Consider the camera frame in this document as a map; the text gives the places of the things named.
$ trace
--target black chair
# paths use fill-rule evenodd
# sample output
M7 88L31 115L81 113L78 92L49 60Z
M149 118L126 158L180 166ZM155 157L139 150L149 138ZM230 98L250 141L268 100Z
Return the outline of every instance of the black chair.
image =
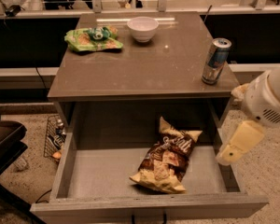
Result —
M26 150L27 146L21 142L25 135L26 128L21 123L0 120L0 174ZM4 188L1 184L0 200L12 205L34 222L45 223L30 212L31 205L29 203Z

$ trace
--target chip bag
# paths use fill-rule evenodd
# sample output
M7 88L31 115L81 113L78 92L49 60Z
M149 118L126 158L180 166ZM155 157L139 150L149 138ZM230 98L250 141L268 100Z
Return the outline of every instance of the chip bag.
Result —
M116 40L118 29L113 26L98 28L80 28L66 33L64 40L70 50L100 51L104 49L121 49L123 44Z
M160 139L146 154L136 175L130 179L144 187L165 193L184 193L181 184L189 156L202 131L178 131L160 118Z

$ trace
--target can lid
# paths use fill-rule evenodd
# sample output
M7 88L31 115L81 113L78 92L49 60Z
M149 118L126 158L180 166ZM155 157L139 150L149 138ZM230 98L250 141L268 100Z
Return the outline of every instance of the can lid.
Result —
M213 40L214 45L216 45L219 48L227 49L231 47L231 42L228 39L225 38L216 38Z

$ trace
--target soda can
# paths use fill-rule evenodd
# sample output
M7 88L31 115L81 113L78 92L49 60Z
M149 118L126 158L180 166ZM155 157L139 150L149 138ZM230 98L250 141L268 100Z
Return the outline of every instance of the soda can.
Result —
M225 38L216 38L208 51L203 70L203 82L209 85L217 83L227 60L231 42Z

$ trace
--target floor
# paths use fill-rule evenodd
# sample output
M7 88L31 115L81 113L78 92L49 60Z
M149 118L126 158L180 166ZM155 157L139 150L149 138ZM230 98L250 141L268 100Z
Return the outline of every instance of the floor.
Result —
M0 175L0 182L28 203L34 203L46 191L50 190L58 165L44 158L47 120L55 115L53 106L35 104L0 105L2 119L16 120L24 124L27 134L23 141L28 149L22 158L28 163L24 171L17 171L12 164ZM223 135L236 126L245 115L239 110L231 110L223 124ZM236 172L243 179L245 191L249 195L266 195L269 204L249 218L206 219L170 221L169 224L275 224L280 223L280 128L267 129L266 137L259 145L240 159ZM47 201L49 194L42 198ZM0 223L25 224L32 221L0 202Z

